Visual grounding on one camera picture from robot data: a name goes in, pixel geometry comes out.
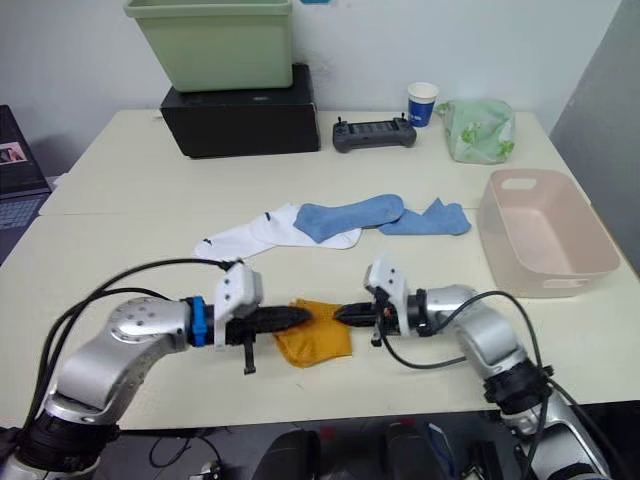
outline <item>orange cloth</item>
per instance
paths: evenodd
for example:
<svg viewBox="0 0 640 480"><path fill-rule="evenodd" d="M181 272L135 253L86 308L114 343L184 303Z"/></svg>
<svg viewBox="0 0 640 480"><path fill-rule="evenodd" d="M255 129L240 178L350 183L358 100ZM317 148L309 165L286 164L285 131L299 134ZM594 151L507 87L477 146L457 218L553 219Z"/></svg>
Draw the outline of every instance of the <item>orange cloth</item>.
<svg viewBox="0 0 640 480"><path fill-rule="evenodd" d="M306 368L351 355L349 327L333 318L340 305L298 299L290 306L305 308L312 315L300 325L273 334L282 355L291 365Z"/></svg>

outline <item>table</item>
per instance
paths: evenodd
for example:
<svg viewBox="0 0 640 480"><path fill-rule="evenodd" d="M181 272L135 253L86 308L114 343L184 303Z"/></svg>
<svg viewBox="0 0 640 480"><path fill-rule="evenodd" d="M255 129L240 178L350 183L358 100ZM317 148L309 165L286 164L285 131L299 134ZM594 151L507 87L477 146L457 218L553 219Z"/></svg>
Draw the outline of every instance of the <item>table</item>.
<svg viewBox="0 0 640 480"><path fill-rule="evenodd" d="M466 210L476 224L475 210ZM188 255L214 227L238 222L233 211L119 215L50 215L38 218L0 269L0 425L20 425L29 404L37 356L51 322L107 277L145 261ZM387 251L412 288L464 283L494 288L477 229L460 237L389 237L364 232L353 249L278 247L248 261L263 274L265 305L296 297L326 302L367 301L366 267ZM203 266L165 267L126 284L172 298L202 294L211 301L221 273ZM626 262L588 294L524 300L538 332L543 359L580 402L640 398L635 358L640 347L636 299L640 288ZM530 350L515 310L491 300L512 319ZM80 319L64 355L104 325L117 300L105 299ZM241 348L190 349L166 357L122 419L126 429L182 428L350 416L449 412L490 408L482 382L466 365L430 372L406 369L369 344L371 331L352 332L353 356L310 369L288 365L271 337L259 336L257 373L243 375ZM451 336L397 339L414 361L459 354Z"/></svg>
<svg viewBox="0 0 640 480"><path fill-rule="evenodd" d="M78 213L222 213L238 220L285 202L343 205L396 193L424 210L436 197L477 208L491 172L547 168L571 175L531 113L516 114L516 148L497 166L451 159L442 120L418 130L413 148L335 151L331 129L338 112L320 112L320 152L191 160L184 157L164 120L152 110L119 112L41 208L41 215ZM393 113L340 112L350 122Z"/></svg>

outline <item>plastic bag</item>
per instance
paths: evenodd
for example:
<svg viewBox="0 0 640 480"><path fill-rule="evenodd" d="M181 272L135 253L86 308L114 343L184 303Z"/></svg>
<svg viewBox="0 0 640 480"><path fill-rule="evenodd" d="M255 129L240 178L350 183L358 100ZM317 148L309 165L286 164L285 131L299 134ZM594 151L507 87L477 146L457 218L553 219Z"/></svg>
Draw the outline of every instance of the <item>plastic bag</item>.
<svg viewBox="0 0 640 480"><path fill-rule="evenodd" d="M513 110L502 100L450 100L436 107L454 160L491 165L507 160L515 143Z"/></svg>

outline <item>black remote controller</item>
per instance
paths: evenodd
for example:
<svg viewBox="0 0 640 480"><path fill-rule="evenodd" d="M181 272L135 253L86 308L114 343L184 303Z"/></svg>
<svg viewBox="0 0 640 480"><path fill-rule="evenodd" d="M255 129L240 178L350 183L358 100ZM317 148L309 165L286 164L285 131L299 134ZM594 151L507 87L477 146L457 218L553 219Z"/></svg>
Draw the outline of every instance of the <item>black remote controller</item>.
<svg viewBox="0 0 640 480"><path fill-rule="evenodd" d="M412 146L416 130L402 117L383 122L349 123L338 117L333 125L333 146L341 153L352 148L383 147L387 145Z"/></svg>

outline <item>paper cup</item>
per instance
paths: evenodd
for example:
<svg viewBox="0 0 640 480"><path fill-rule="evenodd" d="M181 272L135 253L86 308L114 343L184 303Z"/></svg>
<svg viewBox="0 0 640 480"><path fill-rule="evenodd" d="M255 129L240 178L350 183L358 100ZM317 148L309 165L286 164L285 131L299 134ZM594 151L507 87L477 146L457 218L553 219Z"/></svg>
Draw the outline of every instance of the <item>paper cup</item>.
<svg viewBox="0 0 640 480"><path fill-rule="evenodd" d="M438 92L438 87L431 83L416 82L409 85L409 123L411 125L426 127L429 124Z"/></svg>

